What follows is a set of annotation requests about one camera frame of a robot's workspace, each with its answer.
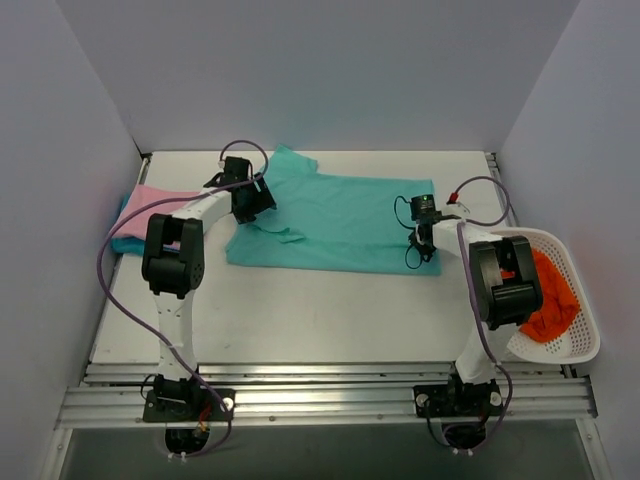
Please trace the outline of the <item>teal t shirt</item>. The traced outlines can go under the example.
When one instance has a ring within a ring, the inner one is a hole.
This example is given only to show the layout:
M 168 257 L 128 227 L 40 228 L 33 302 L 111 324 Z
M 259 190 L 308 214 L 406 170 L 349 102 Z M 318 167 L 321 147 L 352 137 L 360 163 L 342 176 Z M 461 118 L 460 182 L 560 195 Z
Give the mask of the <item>teal t shirt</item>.
M 276 202 L 240 225 L 225 247 L 243 267 L 438 276 L 439 259 L 409 252 L 407 207 L 394 201 L 435 191 L 430 179 L 374 178 L 319 172 L 316 160 L 280 146 L 266 184 Z

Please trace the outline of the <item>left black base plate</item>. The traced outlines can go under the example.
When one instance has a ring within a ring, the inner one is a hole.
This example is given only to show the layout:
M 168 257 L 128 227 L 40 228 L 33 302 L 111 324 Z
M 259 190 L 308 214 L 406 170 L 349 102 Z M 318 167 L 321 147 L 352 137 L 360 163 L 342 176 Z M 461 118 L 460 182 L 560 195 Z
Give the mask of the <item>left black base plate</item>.
M 185 398 L 173 399 L 161 396 L 150 390 L 144 403 L 142 421 L 145 423 L 195 423 L 224 422 L 232 420 L 236 391 L 232 389 L 218 389 L 225 403 L 216 400 L 208 390 L 197 388 L 196 392 Z

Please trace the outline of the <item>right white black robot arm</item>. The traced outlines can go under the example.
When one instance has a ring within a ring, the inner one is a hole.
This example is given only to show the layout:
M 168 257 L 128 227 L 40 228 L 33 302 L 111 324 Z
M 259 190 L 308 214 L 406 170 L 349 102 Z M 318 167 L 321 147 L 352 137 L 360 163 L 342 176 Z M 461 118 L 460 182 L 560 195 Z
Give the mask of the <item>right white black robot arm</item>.
M 532 247 L 521 235 L 490 232 L 469 219 L 459 204 L 438 209 L 431 194 L 415 196 L 408 204 L 413 224 L 407 250 L 418 254 L 417 265 L 448 253 L 464 269 L 474 326 L 455 361 L 459 378 L 443 390 L 447 406 L 464 413 L 480 400 L 477 385 L 495 378 L 516 329 L 542 307 Z

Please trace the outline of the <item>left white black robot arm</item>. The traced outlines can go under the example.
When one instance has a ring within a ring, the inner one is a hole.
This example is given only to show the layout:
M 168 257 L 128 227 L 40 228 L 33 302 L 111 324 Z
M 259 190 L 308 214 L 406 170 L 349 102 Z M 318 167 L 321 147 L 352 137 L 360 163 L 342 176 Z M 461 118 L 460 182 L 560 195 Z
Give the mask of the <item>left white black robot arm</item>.
M 204 279 L 205 234 L 228 214 L 242 225 L 276 207 L 250 160 L 228 156 L 221 167 L 195 200 L 171 213 L 151 215 L 147 225 L 142 277 L 153 294 L 161 348 L 153 392 L 179 419 L 194 417 L 206 393 L 196 378 L 193 347 L 193 302 Z

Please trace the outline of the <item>folded teal t shirt underneath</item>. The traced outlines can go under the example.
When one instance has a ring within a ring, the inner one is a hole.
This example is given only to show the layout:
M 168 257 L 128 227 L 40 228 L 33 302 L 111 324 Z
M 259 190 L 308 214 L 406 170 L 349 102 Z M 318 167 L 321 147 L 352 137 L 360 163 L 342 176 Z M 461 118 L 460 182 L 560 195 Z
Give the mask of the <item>folded teal t shirt underneath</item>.
M 131 195 L 125 195 L 121 201 L 119 215 L 116 222 L 122 221 L 126 216 L 137 210 L 142 205 L 139 198 L 131 200 Z M 116 254 L 132 254 L 142 256 L 147 231 L 149 213 L 143 212 L 129 220 L 111 238 L 111 249 Z

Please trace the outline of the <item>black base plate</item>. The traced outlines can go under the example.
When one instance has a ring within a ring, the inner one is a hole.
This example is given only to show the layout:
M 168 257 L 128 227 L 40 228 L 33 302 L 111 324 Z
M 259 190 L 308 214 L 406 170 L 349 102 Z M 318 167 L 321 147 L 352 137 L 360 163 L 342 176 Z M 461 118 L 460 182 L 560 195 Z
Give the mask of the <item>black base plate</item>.
M 413 387 L 416 414 L 426 418 L 497 416 L 503 408 L 495 382 L 485 384 L 416 385 Z
M 208 390 L 197 388 L 196 392 L 185 398 L 173 399 L 161 396 L 150 390 L 144 403 L 142 421 L 145 423 L 195 423 L 224 422 L 232 420 L 236 391 L 232 389 L 218 389 L 225 403 L 216 400 Z

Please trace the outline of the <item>aluminium rail frame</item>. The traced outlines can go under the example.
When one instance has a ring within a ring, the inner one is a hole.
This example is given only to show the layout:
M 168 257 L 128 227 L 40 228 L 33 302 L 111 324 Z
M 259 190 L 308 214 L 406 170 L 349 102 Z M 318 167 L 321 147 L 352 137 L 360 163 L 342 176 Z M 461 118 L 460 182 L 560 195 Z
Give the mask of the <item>aluminium rail frame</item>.
M 321 173 L 431 178 L 440 201 L 462 181 L 496 173 L 482 151 L 306 151 Z M 196 190 L 219 153 L 156 151 L 141 183 Z M 227 265 L 235 222 L 207 237 L 206 276 L 194 302 L 195 349 L 213 386 L 236 390 L 234 426 L 417 423 L 413 387 L 446 382 L 471 331 L 462 267 L 436 278 Z M 139 384 L 158 341 L 108 303 L 84 384 L 59 414 L 66 429 L 143 424 Z M 589 381 L 559 365 L 507 363 L 514 398 L 506 420 L 573 420 L 595 412 Z

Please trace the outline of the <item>folded pink t shirt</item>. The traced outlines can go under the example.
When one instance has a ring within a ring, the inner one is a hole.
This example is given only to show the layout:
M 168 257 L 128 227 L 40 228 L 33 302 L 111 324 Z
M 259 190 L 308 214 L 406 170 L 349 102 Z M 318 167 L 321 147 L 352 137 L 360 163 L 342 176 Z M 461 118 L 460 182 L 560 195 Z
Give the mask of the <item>folded pink t shirt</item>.
M 165 200 L 168 198 L 177 198 L 177 197 L 187 198 L 187 201 L 176 201 L 176 202 L 164 203 L 162 205 L 157 205 L 148 210 L 145 210 L 144 212 L 148 212 L 149 218 L 150 218 L 151 215 L 154 213 L 170 214 L 174 210 L 182 208 L 189 202 L 189 199 L 191 197 L 197 196 L 198 192 L 197 191 L 170 191 L 170 190 L 163 190 L 163 189 L 146 186 L 146 185 L 137 185 L 132 190 L 130 195 L 131 195 L 131 200 L 134 200 L 135 198 L 139 198 L 142 203 L 142 205 L 134 212 L 140 210 L 142 207 L 150 203 L 154 203 L 160 200 Z

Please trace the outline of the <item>orange t shirt in basket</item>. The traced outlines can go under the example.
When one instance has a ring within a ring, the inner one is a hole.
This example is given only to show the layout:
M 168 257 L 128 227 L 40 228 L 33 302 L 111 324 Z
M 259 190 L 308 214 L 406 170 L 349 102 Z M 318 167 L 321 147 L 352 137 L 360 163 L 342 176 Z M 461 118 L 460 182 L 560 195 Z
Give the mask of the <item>orange t shirt in basket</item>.
M 520 327 L 520 332 L 535 342 L 548 343 L 569 330 L 580 312 L 580 304 L 560 270 L 547 255 L 534 249 L 533 258 L 543 304 Z

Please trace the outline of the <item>white plastic perforated basket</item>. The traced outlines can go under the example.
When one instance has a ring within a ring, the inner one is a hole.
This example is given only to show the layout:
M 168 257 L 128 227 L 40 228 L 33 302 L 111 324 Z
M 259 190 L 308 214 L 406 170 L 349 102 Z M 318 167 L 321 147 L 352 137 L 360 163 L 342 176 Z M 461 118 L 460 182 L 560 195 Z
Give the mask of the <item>white plastic perforated basket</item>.
M 504 227 L 503 236 L 521 235 L 533 250 L 543 306 L 511 337 L 508 353 L 539 364 L 581 364 L 595 358 L 600 333 L 572 259 L 554 235 L 532 228 Z

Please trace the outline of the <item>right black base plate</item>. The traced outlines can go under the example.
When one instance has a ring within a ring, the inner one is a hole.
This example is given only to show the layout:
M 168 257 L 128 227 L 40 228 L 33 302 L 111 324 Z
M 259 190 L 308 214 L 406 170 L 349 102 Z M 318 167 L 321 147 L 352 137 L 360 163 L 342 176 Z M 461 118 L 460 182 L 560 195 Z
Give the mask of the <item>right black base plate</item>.
M 416 414 L 426 418 L 497 416 L 503 408 L 495 382 L 485 384 L 416 385 L 413 387 Z

